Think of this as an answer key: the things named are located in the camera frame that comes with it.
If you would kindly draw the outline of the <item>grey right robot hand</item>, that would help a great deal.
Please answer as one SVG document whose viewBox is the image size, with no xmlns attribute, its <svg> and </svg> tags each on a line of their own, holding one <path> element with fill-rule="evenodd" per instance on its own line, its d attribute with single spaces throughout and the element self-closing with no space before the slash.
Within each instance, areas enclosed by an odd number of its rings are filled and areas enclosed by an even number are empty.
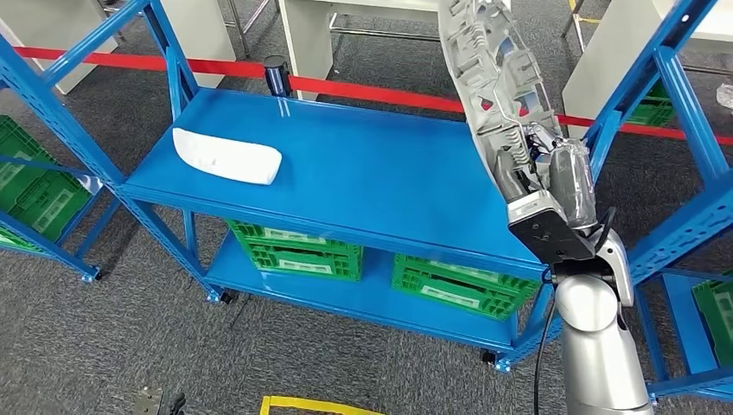
<svg viewBox="0 0 733 415">
<path fill-rule="evenodd" d="M 557 214 L 571 230 L 598 224 L 588 149 L 537 122 L 516 129 L 525 143 L 495 150 L 492 175 L 507 202 L 508 223 Z"/>
</svg>

